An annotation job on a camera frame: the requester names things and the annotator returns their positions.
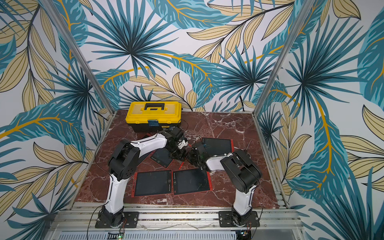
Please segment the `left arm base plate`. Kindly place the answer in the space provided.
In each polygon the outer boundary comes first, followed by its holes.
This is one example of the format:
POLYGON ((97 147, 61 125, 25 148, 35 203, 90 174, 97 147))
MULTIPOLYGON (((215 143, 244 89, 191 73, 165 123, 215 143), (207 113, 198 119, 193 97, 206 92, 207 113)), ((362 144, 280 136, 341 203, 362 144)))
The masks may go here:
POLYGON ((96 229, 127 228, 135 229, 139 220, 139 212, 121 212, 114 215, 100 212, 95 224, 96 229))

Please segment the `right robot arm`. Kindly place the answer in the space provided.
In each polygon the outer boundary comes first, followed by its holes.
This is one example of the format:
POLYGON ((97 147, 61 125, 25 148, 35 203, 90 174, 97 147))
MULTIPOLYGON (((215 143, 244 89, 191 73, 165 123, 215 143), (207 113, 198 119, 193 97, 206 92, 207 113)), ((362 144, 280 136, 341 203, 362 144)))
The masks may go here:
POLYGON ((232 205, 230 225, 243 227, 251 223, 252 198, 262 178, 261 170, 254 164, 247 150, 235 150, 221 155, 209 155, 202 142, 192 145, 187 160, 207 172, 225 171, 236 188, 232 205))

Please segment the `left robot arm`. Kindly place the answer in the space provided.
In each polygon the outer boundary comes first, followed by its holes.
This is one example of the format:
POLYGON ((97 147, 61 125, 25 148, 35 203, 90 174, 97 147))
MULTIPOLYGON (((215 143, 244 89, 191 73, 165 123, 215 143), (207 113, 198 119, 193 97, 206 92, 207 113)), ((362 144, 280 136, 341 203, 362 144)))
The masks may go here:
POLYGON ((110 184, 106 203, 98 215, 100 224, 117 228, 124 223, 125 191, 129 179, 136 172, 140 157, 158 149, 166 149, 173 159, 182 160, 187 146, 184 131, 178 127, 171 127, 137 141, 122 139, 109 161, 110 184))

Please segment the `writing tablet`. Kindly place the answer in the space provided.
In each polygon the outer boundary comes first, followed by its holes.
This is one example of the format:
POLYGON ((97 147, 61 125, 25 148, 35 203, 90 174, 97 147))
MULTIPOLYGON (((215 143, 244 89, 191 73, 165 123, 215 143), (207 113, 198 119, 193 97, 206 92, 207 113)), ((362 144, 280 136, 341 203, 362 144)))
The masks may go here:
POLYGON ((138 172, 134 175, 132 197, 147 197, 172 193, 172 171, 138 172))
POLYGON ((173 172, 175 195, 207 192, 212 190, 210 174, 202 169, 189 169, 173 172))
POLYGON ((154 153, 150 156, 150 159, 166 169, 173 161, 169 151, 165 148, 154 151, 154 153))
POLYGON ((229 154, 234 150, 230 139, 203 138, 203 143, 210 156, 229 154))

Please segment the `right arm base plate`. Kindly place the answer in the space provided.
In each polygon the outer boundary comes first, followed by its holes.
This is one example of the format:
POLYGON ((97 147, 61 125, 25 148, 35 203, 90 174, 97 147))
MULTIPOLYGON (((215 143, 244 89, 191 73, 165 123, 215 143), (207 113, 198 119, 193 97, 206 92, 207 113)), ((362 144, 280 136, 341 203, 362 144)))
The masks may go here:
POLYGON ((245 215, 239 215, 236 211, 220 211, 219 224, 221 228, 231 227, 259 227, 260 218, 256 211, 249 211, 245 215))

